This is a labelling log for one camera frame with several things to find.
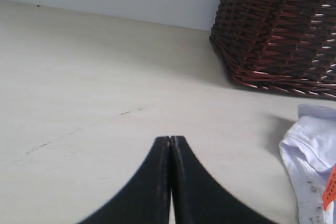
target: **black object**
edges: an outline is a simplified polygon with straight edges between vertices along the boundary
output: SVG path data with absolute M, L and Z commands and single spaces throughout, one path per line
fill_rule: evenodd
M 217 183 L 182 136 L 158 137 L 147 158 L 108 203 L 80 224 L 272 224 Z

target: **orange tag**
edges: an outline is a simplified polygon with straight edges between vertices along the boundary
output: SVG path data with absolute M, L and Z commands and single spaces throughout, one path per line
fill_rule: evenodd
M 332 203 L 336 199 L 336 165 L 331 171 L 330 177 L 328 179 L 328 183 L 325 187 L 325 191 L 322 195 L 323 207 L 326 211 L 327 207 L 330 203 Z

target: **woven basket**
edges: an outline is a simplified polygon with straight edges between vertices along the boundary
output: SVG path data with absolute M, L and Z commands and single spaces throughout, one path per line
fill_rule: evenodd
M 235 84 L 336 99 L 336 0 L 220 0 L 210 40 Z

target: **floor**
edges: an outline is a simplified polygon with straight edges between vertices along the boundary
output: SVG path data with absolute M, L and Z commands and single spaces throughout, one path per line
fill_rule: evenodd
M 0 2 L 0 223 L 76 223 L 178 134 L 245 204 L 297 223 L 278 143 L 299 104 L 336 104 L 230 85 L 208 36 Z

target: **white cloth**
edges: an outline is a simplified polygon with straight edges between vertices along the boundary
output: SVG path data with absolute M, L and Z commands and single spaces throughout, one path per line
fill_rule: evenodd
M 323 210 L 322 194 L 336 163 L 336 110 L 300 105 L 299 120 L 280 142 L 294 188 L 300 224 L 336 224 L 334 203 Z

